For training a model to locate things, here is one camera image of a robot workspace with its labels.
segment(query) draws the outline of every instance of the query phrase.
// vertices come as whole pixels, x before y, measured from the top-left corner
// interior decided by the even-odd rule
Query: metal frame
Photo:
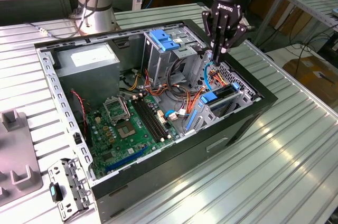
[[[283,22],[285,21],[286,17],[292,12],[294,7],[298,7],[304,12],[310,14],[313,18],[317,19],[318,21],[322,22],[323,24],[327,25],[328,27],[333,27],[333,30],[338,30],[338,18],[332,14],[332,9],[337,7],[338,0],[287,0],[290,2],[285,13],[282,15],[280,20],[278,21],[275,28],[279,28]],[[257,32],[256,38],[254,40],[254,44],[257,45],[259,40],[261,39],[265,28],[268,26],[269,22],[271,21],[273,15],[277,11],[279,4],[282,0],[275,0],[271,9],[269,10],[267,16],[264,18],[259,30]],[[314,35],[314,31],[310,31],[308,37],[306,38],[309,40]]]

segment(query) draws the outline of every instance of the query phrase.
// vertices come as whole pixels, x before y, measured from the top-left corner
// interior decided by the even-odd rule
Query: connector
[[[163,117],[164,116],[163,112],[160,109],[157,111],[157,115],[158,115],[158,117]]]
[[[177,120],[177,119],[178,119],[178,117],[177,117],[176,113],[171,113],[171,114],[168,116],[168,120],[170,120],[170,121],[175,121],[175,120]]]
[[[161,122],[161,124],[165,124],[166,120],[163,117],[159,117],[158,120]]]

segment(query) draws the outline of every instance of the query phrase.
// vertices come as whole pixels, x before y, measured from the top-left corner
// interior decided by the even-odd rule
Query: metal bracket
[[[92,192],[78,158],[57,161],[48,169],[48,175],[51,185],[57,185],[62,193],[62,200],[57,204],[63,222],[86,211],[93,203]]]

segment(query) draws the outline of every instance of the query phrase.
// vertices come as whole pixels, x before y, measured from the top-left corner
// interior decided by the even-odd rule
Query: motherboard
[[[97,179],[170,143],[179,135],[150,95],[118,97],[87,114]]]

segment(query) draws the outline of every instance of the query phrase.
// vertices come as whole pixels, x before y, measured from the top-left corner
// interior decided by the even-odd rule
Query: red cable
[[[76,97],[79,99],[81,108],[82,108],[82,113],[83,113],[83,125],[84,125],[84,135],[86,136],[86,127],[87,127],[87,123],[86,123],[86,116],[85,116],[85,107],[83,106],[83,102],[81,97],[78,95],[78,93],[76,93],[74,90],[70,90],[70,92],[74,95],[76,95]]]

